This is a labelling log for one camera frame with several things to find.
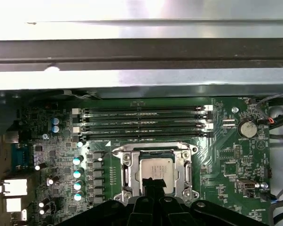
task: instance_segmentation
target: capacitor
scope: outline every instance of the capacitor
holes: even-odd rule
[[[79,191],[83,186],[83,181],[82,180],[78,180],[76,181],[76,183],[74,184],[74,189]]]
[[[48,184],[49,185],[53,185],[54,183],[56,183],[59,180],[58,176],[54,176],[53,178],[48,180]]]
[[[83,196],[84,196],[84,193],[82,191],[78,191],[74,196],[74,200],[80,201]]]
[[[74,178],[80,178],[83,173],[84,173],[84,169],[82,167],[80,167],[79,169],[74,171],[74,174],[73,174]]]
[[[49,198],[44,198],[38,205],[40,208],[43,208],[48,203],[49,203]]]
[[[38,170],[42,170],[44,168],[47,167],[47,164],[44,162],[44,163],[40,163],[39,165],[35,166],[35,170],[38,171]]]
[[[39,211],[39,213],[40,213],[41,215],[43,215],[43,214],[45,214],[49,209],[50,209],[50,206],[47,204],[47,205],[45,205],[45,206]]]
[[[60,122],[60,121],[59,121],[58,118],[53,118],[53,119],[52,119],[52,124],[53,124],[53,125],[58,125],[59,122]]]
[[[58,127],[58,126],[53,126],[53,127],[52,127],[52,132],[53,132],[53,133],[59,132],[59,127]]]
[[[84,157],[82,155],[79,155],[77,157],[75,157],[72,161],[72,163],[74,163],[74,165],[78,166],[80,165],[80,163],[84,160]]]
[[[83,147],[83,143],[82,142],[77,142],[77,147]]]
[[[260,187],[263,188],[263,189],[267,189],[267,188],[269,188],[269,185],[266,182],[263,182],[263,183],[260,184]]]

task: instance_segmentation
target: chip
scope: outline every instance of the chip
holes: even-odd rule
[[[59,190],[58,189],[53,189],[53,194],[58,194]]]
[[[55,157],[56,156],[56,152],[55,151],[50,151],[49,152],[49,156],[50,157]]]
[[[72,137],[72,142],[77,143],[79,141],[80,141],[79,137]]]
[[[70,206],[69,210],[70,210],[70,212],[76,212],[77,211],[77,207],[76,206]]]
[[[36,152],[42,152],[42,146],[36,146],[35,151]]]
[[[71,173],[71,169],[70,168],[64,168],[64,173]]]
[[[163,179],[166,187],[166,194],[171,194],[174,191],[174,166],[171,158],[151,158],[142,159],[140,161],[140,181],[143,178]]]
[[[71,132],[69,130],[64,130],[63,131],[63,136],[70,137],[71,136]]]
[[[99,159],[103,157],[103,154],[101,152],[94,152],[93,155],[94,159]]]
[[[94,186],[102,186],[103,180],[94,180]]]

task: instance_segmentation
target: green circuit board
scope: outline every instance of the green circuit board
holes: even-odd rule
[[[190,115],[187,110],[189,107],[204,105],[212,106],[213,129],[208,132],[194,130],[184,122]],[[238,109],[237,112],[233,112],[234,107]],[[73,115],[73,109],[79,109],[81,113]],[[131,111],[136,109],[147,109],[147,113],[135,118],[136,115]],[[253,193],[245,193],[239,184],[240,179],[248,179],[256,181],[258,186],[262,183],[269,185],[270,179],[270,174],[266,175],[270,164],[269,128],[248,97],[60,101],[25,108],[21,114],[20,136],[26,137],[22,144],[34,153],[34,165],[42,162],[48,165],[40,171],[40,185],[35,191],[35,213],[31,225],[43,225],[45,221],[57,224],[113,199],[122,188],[121,164],[119,158],[110,153],[129,143],[156,142],[185,142],[199,147],[199,151],[192,157],[193,190],[199,192],[198,199],[267,222],[270,202],[262,199],[260,193],[269,191],[270,187],[256,187],[251,190]],[[89,115],[88,122],[73,120],[80,114]],[[58,132],[52,131],[53,118],[59,119]],[[131,124],[124,126],[124,122],[123,127],[118,126],[123,118],[124,122],[129,118],[131,121],[141,121],[144,125],[154,125],[154,121],[158,123],[151,130],[136,130],[130,128]],[[251,138],[241,134],[240,127],[245,121],[256,124],[255,135]],[[78,140],[80,134],[74,134],[73,129],[81,127],[89,128],[83,146],[78,145],[82,139]],[[103,156],[102,170],[100,175],[96,175],[102,177],[103,193],[100,196],[95,195],[94,185],[96,153]],[[85,169],[80,178],[85,183],[85,195],[80,201],[74,200],[77,191],[73,189],[76,181],[73,172],[78,166],[74,166],[72,160],[78,155],[84,156],[80,167]],[[59,181],[48,186],[47,179],[55,175],[59,176]],[[61,205],[55,214],[39,214],[38,202],[45,197],[61,198]]]

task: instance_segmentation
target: screw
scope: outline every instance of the screw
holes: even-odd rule
[[[232,113],[238,113],[239,109],[237,107],[231,108]]]
[[[48,138],[49,138],[48,134],[45,133],[45,134],[42,135],[42,139],[47,140]]]
[[[185,197],[190,196],[190,191],[189,190],[184,190],[183,191],[183,196],[185,196]]]
[[[165,198],[165,201],[166,201],[166,202],[171,202],[171,201],[172,201],[172,198],[171,198],[171,197],[166,197],[166,198]]]
[[[260,187],[267,189],[267,188],[269,188],[269,185],[266,182],[263,182],[263,183],[260,184]]]
[[[205,204],[203,202],[198,202],[197,206],[203,208],[203,207],[205,207]]]
[[[129,161],[131,159],[131,156],[129,154],[124,154],[123,160],[124,161]]]
[[[183,158],[187,159],[189,157],[189,153],[188,152],[184,152],[182,153]]]
[[[126,193],[124,196],[126,199],[130,199],[132,197],[131,193]]]

